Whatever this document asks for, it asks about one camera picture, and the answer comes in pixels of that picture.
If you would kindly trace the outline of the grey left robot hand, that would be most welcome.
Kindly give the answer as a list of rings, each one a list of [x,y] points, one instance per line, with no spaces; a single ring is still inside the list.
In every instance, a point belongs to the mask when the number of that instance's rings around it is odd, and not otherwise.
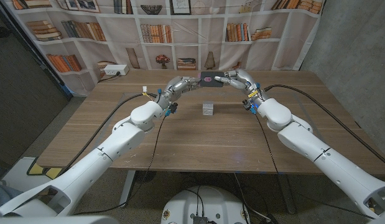
[[[177,76],[168,82],[162,93],[159,93],[155,102],[164,110],[176,102],[182,93],[199,88],[200,78]]]

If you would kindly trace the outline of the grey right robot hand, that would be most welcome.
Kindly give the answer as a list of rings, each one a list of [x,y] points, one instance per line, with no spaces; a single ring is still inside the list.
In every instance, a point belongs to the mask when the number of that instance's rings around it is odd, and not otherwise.
[[[225,72],[225,76],[220,77],[218,80],[225,85],[241,90],[255,105],[260,106],[267,99],[259,89],[259,84],[254,81],[248,72],[242,69]]]

